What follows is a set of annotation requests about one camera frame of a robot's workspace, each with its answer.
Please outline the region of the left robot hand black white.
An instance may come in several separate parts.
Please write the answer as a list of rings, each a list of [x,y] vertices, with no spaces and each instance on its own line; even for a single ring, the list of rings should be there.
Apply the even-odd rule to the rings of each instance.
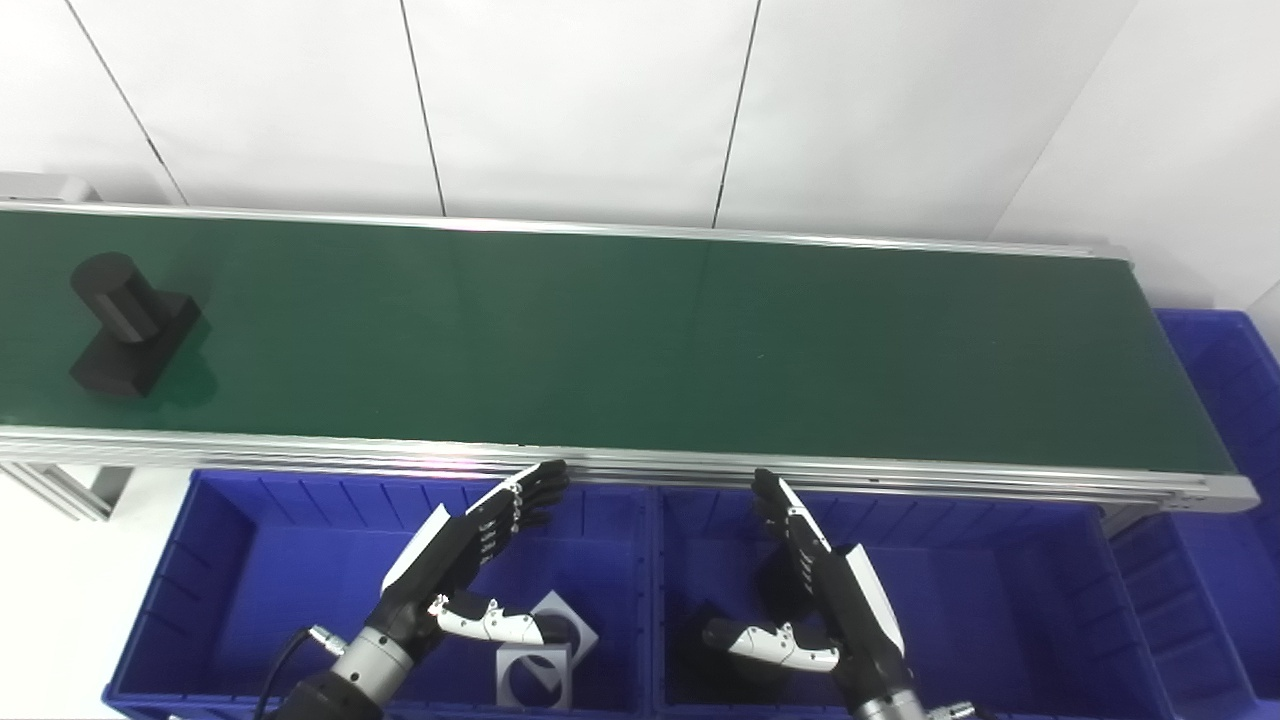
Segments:
[[[436,507],[384,577],[364,625],[420,664],[447,634],[495,643],[559,644],[570,623],[507,609],[470,592],[480,569],[521,532],[550,520],[570,484],[567,464],[534,464],[492,487],[466,512]]]

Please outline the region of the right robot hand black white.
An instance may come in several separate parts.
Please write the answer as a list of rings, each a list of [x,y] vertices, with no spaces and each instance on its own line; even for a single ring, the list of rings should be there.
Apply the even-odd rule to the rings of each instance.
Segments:
[[[754,664],[831,676],[850,710],[914,691],[902,633],[868,552],[833,546],[777,473],[758,468],[753,507],[780,547],[760,574],[764,623],[712,618],[704,646]]]

